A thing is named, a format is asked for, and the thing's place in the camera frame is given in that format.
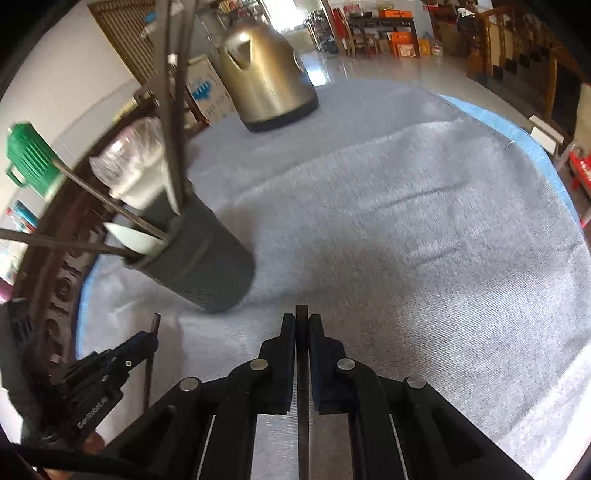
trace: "wooden table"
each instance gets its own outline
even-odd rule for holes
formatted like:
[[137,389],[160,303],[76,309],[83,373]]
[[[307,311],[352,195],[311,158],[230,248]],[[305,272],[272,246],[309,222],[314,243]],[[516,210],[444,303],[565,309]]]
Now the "wooden table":
[[349,26],[351,28],[358,28],[363,38],[366,55],[369,57],[369,42],[367,35],[365,35],[366,28],[379,27],[410,27],[413,35],[414,52],[417,58],[421,57],[421,51],[418,48],[417,29],[414,28],[413,18],[403,17],[378,17],[378,18],[349,18]]

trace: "gray carpet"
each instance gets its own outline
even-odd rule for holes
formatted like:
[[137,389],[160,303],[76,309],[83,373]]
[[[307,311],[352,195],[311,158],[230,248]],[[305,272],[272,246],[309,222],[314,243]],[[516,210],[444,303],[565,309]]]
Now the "gray carpet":
[[[561,449],[582,453],[591,262],[548,181],[514,142],[410,85],[348,80],[319,98],[278,131],[234,116],[190,144],[195,191],[255,253],[244,301],[203,314],[103,257],[80,349],[113,347],[161,313],[155,400],[256,357],[307,303],[350,357],[420,373],[537,478]],[[108,438],[139,414],[140,372],[126,391],[100,427]],[[346,419],[314,416],[311,438],[312,478],[350,477]],[[259,418],[252,477],[297,477],[295,403]]]

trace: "dark gray bin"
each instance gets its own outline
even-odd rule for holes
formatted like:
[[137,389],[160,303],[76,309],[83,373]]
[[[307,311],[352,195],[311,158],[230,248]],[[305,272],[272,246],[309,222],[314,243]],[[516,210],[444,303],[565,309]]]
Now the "dark gray bin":
[[[162,219],[162,205],[152,207],[142,216]],[[160,250],[126,266],[208,312],[224,312],[242,300],[254,277],[254,257],[197,195],[187,198],[183,215],[173,216],[167,231],[170,240]]]

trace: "electric kettle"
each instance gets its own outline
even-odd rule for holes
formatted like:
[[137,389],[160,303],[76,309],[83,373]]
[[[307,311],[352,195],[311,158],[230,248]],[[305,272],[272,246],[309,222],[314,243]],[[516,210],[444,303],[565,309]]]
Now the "electric kettle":
[[289,42],[262,22],[241,22],[220,47],[220,76],[251,132],[283,127],[318,107],[316,89]]

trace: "chopsticks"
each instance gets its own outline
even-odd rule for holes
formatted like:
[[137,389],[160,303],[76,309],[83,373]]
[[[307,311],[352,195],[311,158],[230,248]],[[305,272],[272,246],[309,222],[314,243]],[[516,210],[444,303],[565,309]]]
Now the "chopsticks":
[[[154,313],[154,317],[152,318],[152,326],[150,328],[150,333],[158,338],[158,330],[160,329],[160,319],[161,315],[159,313]],[[146,370],[144,375],[144,413],[146,413],[150,407],[150,389],[152,387],[152,370],[154,369],[154,354],[152,353],[146,359]]]
[[124,258],[136,260],[141,255],[128,248],[112,247],[105,244],[91,244],[88,242],[75,242],[58,240],[52,236],[39,235],[38,233],[15,232],[7,228],[0,228],[0,239],[20,242],[34,247],[47,248],[65,248],[66,250],[75,250],[79,252],[89,252],[95,254],[120,255]]
[[101,202],[107,204],[117,213],[120,213],[128,220],[132,221],[134,224],[139,226],[140,228],[146,230],[150,235],[154,235],[161,240],[167,240],[168,236],[162,230],[156,228],[154,225],[146,222],[143,218],[134,215],[130,211],[124,209],[121,205],[117,205],[113,200],[107,197],[107,195],[102,194],[92,185],[89,185],[80,177],[78,177],[65,163],[63,163],[59,158],[55,158],[53,160],[53,164],[55,167],[62,172],[66,177],[70,180],[73,180],[78,185],[80,185],[83,189],[85,189],[88,193],[92,194],[94,197],[98,198]]

